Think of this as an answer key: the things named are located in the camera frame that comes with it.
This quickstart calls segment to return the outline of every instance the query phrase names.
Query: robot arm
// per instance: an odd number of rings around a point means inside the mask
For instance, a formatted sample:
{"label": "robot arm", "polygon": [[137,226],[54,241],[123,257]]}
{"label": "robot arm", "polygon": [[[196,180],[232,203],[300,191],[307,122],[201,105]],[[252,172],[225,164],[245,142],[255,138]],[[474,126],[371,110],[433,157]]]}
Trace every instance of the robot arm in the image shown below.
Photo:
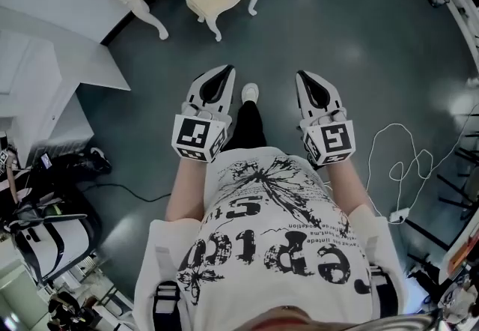
{"label": "robot arm", "polygon": [[174,119],[171,145],[182,158],[212,162],[226,142],[236,71],[216,67],[193,81]]}
{"label": "robot arm", "polygon": [[356,151],[353,122],[346,119],[338,90],[317,74],[296,74],[303,142],[319,166],[340,162]]}

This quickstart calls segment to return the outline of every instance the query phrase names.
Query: gray floor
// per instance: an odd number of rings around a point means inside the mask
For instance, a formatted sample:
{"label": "gray floor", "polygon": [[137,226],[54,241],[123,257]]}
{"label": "gray floor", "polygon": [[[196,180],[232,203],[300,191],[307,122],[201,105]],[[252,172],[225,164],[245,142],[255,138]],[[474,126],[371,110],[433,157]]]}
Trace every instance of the gray floor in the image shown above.
{"label": "gray floor", "polygon": [[[429,149],[437,160],[449,151],[457,136],[451,103],[475,67],[446,7],[433,9],[427,0],[259,0],[257,16],[251,17],[247,3],[219,17],[221,43],[196,22],[184,0],[158,0],[151,8],[170,31],[166,41],[138,19],[115,38],[109,48],[132,91],[79,89],[94,141],[114,166],[100,181],[123,183],[149,198],[169,192],[178,164],[170,146],[174,114],[191,81],[220,64],[237,69],[233,116],[242,85],[256,82],[266,137],[287,153],[305,155],[296,130],[299,69],[321,74],[340,91],[354,120],[353,161],[364,182],[373,136],[391,122],[406,125],[417,148]],[[370,195],[387,215],[397,197],[388,171],[398,160],[411,159],[409,138],[400,129],[376,143]],[[451,158],[439,170],[454,174],[456,163]],[[403,184],[402,207],[411,204],[421,183],[412,174]],[[451,241],[461,226],[460,209],[437,202],[443,190],[451,197],[433,177],[410,217]],[[163,217],[167,199],[147,204],[109,187],[91,190],[88,199],[103,220],[100,249],[109,258],[104,270],[132,295],[148,225]],[[404,267],[407,250],[441,258],[440,248],[407,225],[391,230]]]}

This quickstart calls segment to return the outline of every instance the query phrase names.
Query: white cable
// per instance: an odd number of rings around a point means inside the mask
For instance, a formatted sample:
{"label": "white cable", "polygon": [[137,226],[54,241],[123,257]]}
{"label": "white cable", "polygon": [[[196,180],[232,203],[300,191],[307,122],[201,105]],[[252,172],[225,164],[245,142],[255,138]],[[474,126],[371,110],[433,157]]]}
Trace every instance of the white cable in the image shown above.
{"label": "white cable", "polygon": [[[418,190],[418,193],[416,194],[416,197],[414,198],[414,201],[412,202],[411,206],[409,207],[409,210],[411,210],[414,205],[416,204],[416,201],[418,200],[418,196],[419,194],[421,193],[421,190],[422,188],[424,187],[425,183],[426,183],[426,180],[428,180],[430,177],[431,177],[431,174],[433,173],[434,170],[436,170],[439,165],[441,165],[442,162],[444,162],[444,160],[446,158],[448,158],[454,151],[454,149],[456,148],[457,144],[459,144],[459,141],[461,139],[461,137],[463,136],[463,133],[464,133],[464,130],[466,129],[466,125],[471,117],[471,114],[473,113],[474,109],[479,106],[479,103],[475,104],[472,109],[471,109],[471,112],[468,114],[467,116],[467,119],[466,119],[466,122],[464,122],[464,125],[463,125],[463,129],[461,130],[459,136],[457,137],[457,141],[456,143],[454,144],[454,146],[451,148],[451,151],[449,151],[446,156],[444,158],[441,159],[441,161],[433,166],[434,164],[434,157],[433,155],[426,149],[422,149],[421,151],[419,151],[419,154],[418,152],[416,151],[416,147],[415,147],[415,144],[414,144],[414,139],[412,137],[412,134],[409,130],[406,129],[406,127],[403,125],[403,124],[389,124],[388,126],[384,127],[383,129],[381,129],[380,131],[378,131],[376,133],[376,135],[374,136],[373,138],[373,145],[371,146],[371,151],[369,153],[369,157],[367,158],[367,183],[366,183],[366,191],[368,190],[369,188],[369,183],[370,183],[370,179],[371,179],[371,157],[373,156],[373,151],[374,151],[374,145],[376,143],[376,138],[377,136],[386,131],[389,127],[393,127],[393,126],[399,126],[399,127],[402,127],[408,134],[409,134],[409,137],[411,139],[411,145],[412,145],[412,150],[414,151],[414,158],[412,159],[411,163],[409,164],[409,167],[407,168],[406,172],[404,172],[404,163],[399,161],[399,162],[396,162],[392,167],[391,169],[389,170],[389,179],[391,180],[394,180],[395,182],[399,182],[399,191],[398,191],[398,194],[397,194],[397,201],[396,201],[396,211],[399,210],[399,200],[400,200],[400,197],[401,197],[401,188],[402,188],[402,184],[403,184],[403,180],[406,178],[406,176],[408,175],[408,173],[411,171],[411,167],[413,165],[414,162],[416,162],[418,164],[418,176],[420,177],[420,179],[422,179],[422,184],[421,184],[421,187],[419,187],[419,190]],[[431,158],[431,163],[430,163],[430,167],[429,167],[429,172],[427,173],[426,176],[423,176],[421,175],[421,164],[419,163],[419,157],[421,156],[421,154],[426,153],[427,155],[430,156]],[[391,173],[395,170],[396,166],[400,166],[401,167],[401,173],[400,173],[400,178],[395,178],[395,177],[392,177],[391,176]],[[374,210],[376,210],[376,212],[380,215],[380,216],[383,216],[379,210],[376,208],[376,205],[374,204],[373,200],[371,198],[369,198],[371,204],[373,205],[374,207]],[[389,222],[388,223],[390,225],[400,225],[402,223],[404,223],[406,219],[403,219],[401,222]]]}

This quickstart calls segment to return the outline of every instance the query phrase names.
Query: carved wooden leg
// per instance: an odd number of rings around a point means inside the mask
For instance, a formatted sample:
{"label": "carved wooden leg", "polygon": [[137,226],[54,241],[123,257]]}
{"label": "carved wooden leg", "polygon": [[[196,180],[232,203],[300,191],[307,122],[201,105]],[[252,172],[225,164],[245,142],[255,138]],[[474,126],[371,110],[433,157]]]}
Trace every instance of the carved wooden leg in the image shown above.
{"label": "carved wooden leg", "polygon": [[220,40],[222,40],[222,34],[219,32],[218,28],[216,27],[216,18],[218,18],[218,16],[207,17],[206,20],[210,30],[216,34],[216,41],[219,42]]}
{"label": "carved wooden leg", "polygon": [[252,15],[255,16],[257,14],[257,11],[253,9],[253,7],[256,5],[257,0],[250,0],[249,1],[249,6],[248,6],[248,12]]}
{"label": "carved wooden leg", "polygon": [[168,30],[156,17],[150,14],[150,8],[145,1],[128,0],[128,6],[139,19],[158,29],[160,39],[165,40],[168,38]]}

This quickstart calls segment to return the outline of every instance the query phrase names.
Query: black cable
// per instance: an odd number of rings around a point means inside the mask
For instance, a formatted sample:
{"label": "black cable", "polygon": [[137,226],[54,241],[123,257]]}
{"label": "black cable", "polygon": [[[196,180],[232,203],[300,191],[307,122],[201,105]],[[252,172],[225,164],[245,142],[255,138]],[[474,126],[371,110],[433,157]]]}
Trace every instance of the black cable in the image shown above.
{"label": "black cable", "polygon": [[133,195],[135,198],[139,199],[140,201],[147,202],[147,203],[156,202],[156,201],[159,201],[160,199],[166,198],[167,196],[171,195],[171,193],[169,192],[168,194],[161,195],[161,196],[159,196],[158,198],[155,198],[155,199],[145,199],[145,198],[141,197],[140,195],[135,194],[128,187],[126,187],[122,184],[118,184],[118,183],[96,183],[93,186],[87,187],[82,192],[87,192],[88,190],[91,190],[95,187],[98,188],[98,187],[106,187],[106,186],[121,187],[122,189],[125,189],[127,192],[129,192],[131,195]]}

